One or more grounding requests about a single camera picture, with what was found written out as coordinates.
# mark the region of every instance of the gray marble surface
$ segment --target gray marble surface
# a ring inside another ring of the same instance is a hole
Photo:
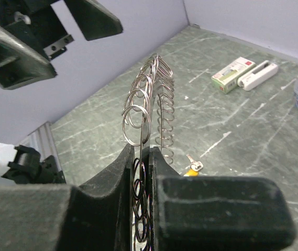
[[[282,189],[298,229],[298,110],[292,101],[298,64],[191,27],[156,52],[175,76],[173,167],[185,173],[190,154],[204,164],[202,175],[270,178]],[[271,60],[280,70],[250,92],[238,88],[225,95],[211,76],[239,56]],[[144,61],[52,126],[69,183],[88,180],[125,146],[120,114]],[[298,238],[287,250],[298,250]]]

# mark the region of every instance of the white wall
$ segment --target white wall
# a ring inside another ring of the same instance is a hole
[[[298,0],[185,0],[191,24],[298,58]]]
[[[88,42],[65,3],[55,3],[75,41],[52,61],[56,78],[0,89],[1,142],[17,143],[44,122],[57,120],[188,25],[182,0],[99,2],[121,20],[124,33]]]

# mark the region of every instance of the silver key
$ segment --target silver key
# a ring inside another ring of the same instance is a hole
[[[199,172],[203,168],[203,164],[200,161],[195,161],[192,157],[188,154],[186,155],[189,160],[191,161],[191,169],[195,172]]]

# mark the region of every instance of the spiral binding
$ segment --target spiral binding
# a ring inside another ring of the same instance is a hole
[[[124,102],[123,135],[126,141],[133,146],[139,146],[139,158],[133,163],[133,211],[135,215],[135,236],[134,250],[136,250],[136,240],[145,243],[142,251],[151,249],[151,228],[148,198],[146,193],[146,177],[148,167],[142,161],[142,150],[150,146],[151,120],[153,104],[156,96],[158,114],[158,132],[160,135],[155,138],[155,142],[160,146],[160,150],[169,164],[173,163],[174,152],[170,149],[173,145],[173,125],[174,120],[174,80],[173,72],[161,56],[153,54],[143,65],[136,79],[133,81],[129,94]],[[142,106],[136,105],[134,99],[142,102]],[[141,124],[135,124],[130,112],[141,113]],[[131,125],[135,129],[140,129],[141,137],[138,143],[133,142],[126,133],[126,126]]]

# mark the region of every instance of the box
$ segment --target box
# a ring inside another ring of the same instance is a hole
[[[255,66],[253,61],[239,57],[212,76],[213,84],[224,93],[228,93],[237,86],[238,78]]]

